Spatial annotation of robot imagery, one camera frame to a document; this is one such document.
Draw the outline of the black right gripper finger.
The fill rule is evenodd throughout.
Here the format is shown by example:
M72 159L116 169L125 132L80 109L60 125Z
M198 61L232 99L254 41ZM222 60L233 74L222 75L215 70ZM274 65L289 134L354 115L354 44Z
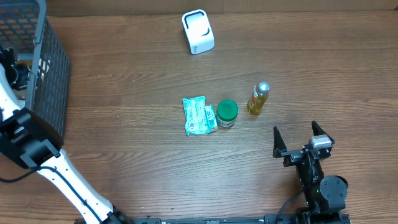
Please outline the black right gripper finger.
M312 131L314 136L326 134L326 132L318 125L316 121L312 121Z
M280 131L278 130L277 126L273 128L273 136L274 136L274 147L273 147L273 158L280 158L282 157L283 153L287 152L287 147L280 135Z

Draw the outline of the yellow bottle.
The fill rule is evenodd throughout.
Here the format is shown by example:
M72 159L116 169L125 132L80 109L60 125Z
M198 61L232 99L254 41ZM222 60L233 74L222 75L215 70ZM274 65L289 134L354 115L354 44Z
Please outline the yellow bottle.
M269 97L270 84L260 82L253 88L250 99L248 99L247 109L250 114L259 115L264 103Z

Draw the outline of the green lid jar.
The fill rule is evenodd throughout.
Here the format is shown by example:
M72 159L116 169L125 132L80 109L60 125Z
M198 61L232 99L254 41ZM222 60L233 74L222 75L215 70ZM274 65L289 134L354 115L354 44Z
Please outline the green lid jar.
M239 113L239 108L233 100L221 101L216 109L216 120L219 126L232 127Z

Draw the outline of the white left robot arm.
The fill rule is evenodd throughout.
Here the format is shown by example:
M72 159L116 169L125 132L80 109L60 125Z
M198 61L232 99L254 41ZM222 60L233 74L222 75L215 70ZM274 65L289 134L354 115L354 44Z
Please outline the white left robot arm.
M85 223L130 223L79 173L56 130L20 103L12 90L18 78L13 49L1 49L1 154L51 181Z

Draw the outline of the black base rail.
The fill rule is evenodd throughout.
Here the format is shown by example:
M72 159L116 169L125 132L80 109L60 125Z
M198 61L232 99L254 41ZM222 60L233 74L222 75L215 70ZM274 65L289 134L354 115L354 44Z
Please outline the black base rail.
M239 217L239 218L187 218L169 219L160 218L134 218L133 224L274 224L277 215L265 215L264 217ZM310 223L316 224L350 224L348 215L312 215Z

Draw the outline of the white barcode scanner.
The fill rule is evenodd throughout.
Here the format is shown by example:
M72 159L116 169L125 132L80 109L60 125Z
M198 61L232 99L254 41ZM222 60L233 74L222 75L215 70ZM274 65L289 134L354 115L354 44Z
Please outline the white barcode scanner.
M209 51L215 46L215 38L207 13L202 9L186 12L182 25L193 55Z

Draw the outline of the teal tissue pack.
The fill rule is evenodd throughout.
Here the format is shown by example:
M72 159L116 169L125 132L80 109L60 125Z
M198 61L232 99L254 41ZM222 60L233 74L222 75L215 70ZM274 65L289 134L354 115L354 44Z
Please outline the teal tissue pack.
M210 131L211 132L217 131L218 123L216 120L216 115L215 115L213 107L211 105L206 105L205 112L206 112L207 124L208 124Z

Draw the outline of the light blue wipes pack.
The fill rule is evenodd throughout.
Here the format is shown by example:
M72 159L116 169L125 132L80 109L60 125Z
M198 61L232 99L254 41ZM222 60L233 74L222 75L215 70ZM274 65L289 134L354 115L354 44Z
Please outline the light blue wipes pack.
M206 117L206 98L198 96L194 98L183 98L183 109L185 113L185 130L189 136L210 133L210 127Z

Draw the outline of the dark grey plastic basket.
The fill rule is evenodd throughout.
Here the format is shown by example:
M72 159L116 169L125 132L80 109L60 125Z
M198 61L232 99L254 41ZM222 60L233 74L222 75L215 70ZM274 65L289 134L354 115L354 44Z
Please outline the dark grey plastic basket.
M25 107L65 135L70 61L44 0L1 0L1 47L31 63Z

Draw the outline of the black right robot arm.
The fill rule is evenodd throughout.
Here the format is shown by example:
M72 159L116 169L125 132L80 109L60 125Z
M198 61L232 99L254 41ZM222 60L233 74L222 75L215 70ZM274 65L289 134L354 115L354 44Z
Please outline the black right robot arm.
M320 162L331 156L335 140L316 121L312 121L313 136L301 149L289 151L280 131L273 128L273 157L283 158L285 167L296 167L302 189L293 195L278 211L275 223L350 223L346 208L348 182L338 175L325 176ZM294 214L283 215L284 209L298 196L305 196L306 207L296 209Z

